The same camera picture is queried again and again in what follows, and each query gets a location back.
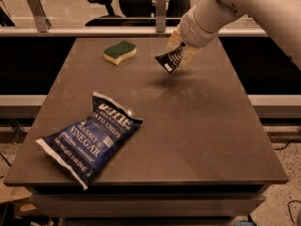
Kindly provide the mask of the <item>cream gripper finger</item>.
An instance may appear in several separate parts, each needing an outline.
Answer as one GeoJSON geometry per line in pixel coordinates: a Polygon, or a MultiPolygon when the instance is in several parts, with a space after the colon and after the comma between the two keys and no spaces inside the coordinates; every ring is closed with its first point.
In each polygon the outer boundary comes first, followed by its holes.
{"type": "Polygon", "coordinates": [[[170,36],[170,38],[167,42],[166,50],[168,52],[181,51],[182,48],[183,48],[183,46],[182,46],[182,35],[181,35],[180,28],[177,26],[173,30],[173,32],[172,32],[172,34],[171,34],[171,36],[170,36]]]}
{"type": "Polygon", "coordinates": [[[194,47],[190,45],[186,45],[182,48],[182,61],[179,65],[180,68],[183,68],[190,64],[196,56],[200,53],[200,47],[194,47]]]}

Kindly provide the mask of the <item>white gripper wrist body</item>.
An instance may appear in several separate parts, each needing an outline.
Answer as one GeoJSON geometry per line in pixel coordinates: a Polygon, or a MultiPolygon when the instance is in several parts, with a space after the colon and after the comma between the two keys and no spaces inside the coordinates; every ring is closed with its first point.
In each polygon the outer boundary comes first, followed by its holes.
{"type": "Polygon", "coordinates": [[[204,47],[217,35],[217,33],[207,32],[199,25],[194,14],[195,9],[195,7],[192,7],[181,17],[179,30],[182,41],[186,45],[204,47]]]}

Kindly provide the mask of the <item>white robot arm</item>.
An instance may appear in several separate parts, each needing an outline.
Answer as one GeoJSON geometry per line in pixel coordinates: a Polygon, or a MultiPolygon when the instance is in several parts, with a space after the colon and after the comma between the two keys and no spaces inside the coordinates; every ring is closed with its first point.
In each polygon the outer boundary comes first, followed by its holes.
{"type": "Polygon", "coordinates": [[[173,31],[167,49],[184,45],[189,54],[204,47],[226,24],[251,17],[301,69],[301,0],[199,0],[173,31]]]}

